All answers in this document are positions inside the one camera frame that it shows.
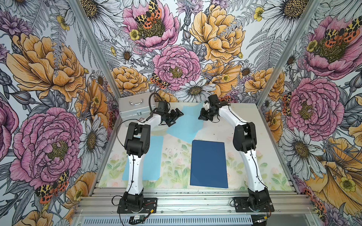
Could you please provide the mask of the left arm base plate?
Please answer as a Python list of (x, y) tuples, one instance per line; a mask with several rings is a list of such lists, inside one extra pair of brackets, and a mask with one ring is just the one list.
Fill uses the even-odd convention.
[(141, 201), (124, 201), (118, 204), (118, 214), (156, 213), (158, 199), (155, 197), (143, 198)]

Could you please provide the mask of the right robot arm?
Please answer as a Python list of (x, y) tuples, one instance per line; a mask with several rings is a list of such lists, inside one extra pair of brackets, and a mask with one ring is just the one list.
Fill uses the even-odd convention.
[(213, 121), (215, 116), (226, 120), (234, 129), (232, 143), (241, 155), (247, 173), (248, 197), (234, 197), (230, 205), (236, 212), (266, 212), (270, 216), (274, 206), (257, 164), (255, 124), (243, 120), (229, 103), (220, 101), (216, 94), (203, 103), (199, 119)]

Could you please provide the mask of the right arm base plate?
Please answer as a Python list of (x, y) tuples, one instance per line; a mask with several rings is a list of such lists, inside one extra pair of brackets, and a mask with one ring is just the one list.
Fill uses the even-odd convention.
[(235, 211), (247, 213), (274, 212), (274, 206), (270, 198), (260, 201), (252, 201), (249, 197), (235, 197), (232, 200)]

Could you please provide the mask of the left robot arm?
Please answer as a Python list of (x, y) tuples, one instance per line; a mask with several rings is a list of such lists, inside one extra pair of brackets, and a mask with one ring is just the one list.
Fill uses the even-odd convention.
[(178, 109), (171, 109), (166, 101), (160, 101), (158, 107), (151, 109), (150, 116), (144, 121), (130, 119), (123, 147), (128, 155), (129, 178), (127, 188), (118, 206), (118, 213), (126, 211), (138, 213), (146, 207), (143, 194), (143, 163), (150, 148), (151, 131), (157, 126), (171, 127), (183, 116)]

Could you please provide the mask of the dark blue paper large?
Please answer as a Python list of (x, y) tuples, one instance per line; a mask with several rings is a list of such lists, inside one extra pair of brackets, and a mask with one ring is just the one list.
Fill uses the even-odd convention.
[(190, 185), (228, 188), (225, 145), (223, 142), (192, 141)]

